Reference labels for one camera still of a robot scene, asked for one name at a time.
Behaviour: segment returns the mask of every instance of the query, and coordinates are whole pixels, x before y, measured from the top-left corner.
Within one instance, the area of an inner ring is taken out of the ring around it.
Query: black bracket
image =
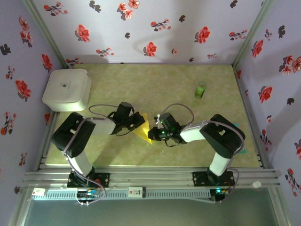
[[[216,182],[212,182],[208,178],[206,171],[192,173],[193,185],[195,187],[216,187],[216,186],[234,186],[235,181],[233,172],[226,171],[219,176]]]
[[[93,178],[90,179],[100,182],[100,184],[104,188],[109,187],[109,182],[110,182],[109,173],[94,173]],[[97,188],[98,186],[89,181],[86,180],[83,181],[83,179],[78,177],[76,173],[71,172],[68,178],[67,187],[68,188]]]

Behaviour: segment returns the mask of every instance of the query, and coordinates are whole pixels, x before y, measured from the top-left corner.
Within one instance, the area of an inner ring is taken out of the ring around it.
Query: purple wall
[[[237,65],[258,138],[280,182],[293,225],[301,225],[300,0],[277,0]]]
[[[7,225],[25,172],[35,170],[50,112],[45,86],[62,66],[21,1],[1,3],[0,28],[0,224]]]

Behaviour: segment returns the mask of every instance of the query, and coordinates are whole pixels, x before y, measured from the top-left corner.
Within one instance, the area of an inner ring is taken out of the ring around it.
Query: white container
[[[82,111],[88,105],[91,83],[84,69],[55,70],[42,100],[55,112]]]

